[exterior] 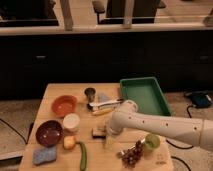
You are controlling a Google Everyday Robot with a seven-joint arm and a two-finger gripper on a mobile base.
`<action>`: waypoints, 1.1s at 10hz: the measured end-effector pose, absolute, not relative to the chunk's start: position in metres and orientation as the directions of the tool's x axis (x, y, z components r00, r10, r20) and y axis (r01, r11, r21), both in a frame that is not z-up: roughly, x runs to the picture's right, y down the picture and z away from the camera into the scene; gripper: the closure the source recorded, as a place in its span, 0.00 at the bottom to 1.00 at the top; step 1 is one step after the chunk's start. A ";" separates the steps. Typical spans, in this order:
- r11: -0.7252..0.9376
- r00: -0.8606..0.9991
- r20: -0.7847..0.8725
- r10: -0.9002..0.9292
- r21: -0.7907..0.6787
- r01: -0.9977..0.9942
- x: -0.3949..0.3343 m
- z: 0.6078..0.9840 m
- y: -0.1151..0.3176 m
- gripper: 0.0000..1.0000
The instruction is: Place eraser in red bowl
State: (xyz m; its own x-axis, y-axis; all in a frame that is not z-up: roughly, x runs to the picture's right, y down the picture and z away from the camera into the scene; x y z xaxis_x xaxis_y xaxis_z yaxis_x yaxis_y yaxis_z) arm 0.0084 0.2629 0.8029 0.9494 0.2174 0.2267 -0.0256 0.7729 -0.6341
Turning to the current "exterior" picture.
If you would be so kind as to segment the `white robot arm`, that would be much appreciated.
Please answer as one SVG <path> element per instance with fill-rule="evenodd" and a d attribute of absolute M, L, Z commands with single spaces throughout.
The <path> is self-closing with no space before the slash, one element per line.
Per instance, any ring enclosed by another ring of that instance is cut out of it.
<path fill-rule="evenodd" d="M 106 122 L 107 134 L 116 137 L 124 128 L 138 129 L 213 152 L 212 120 L 147 115 L 137 110 L 134 101 L 124 101 Z"/>

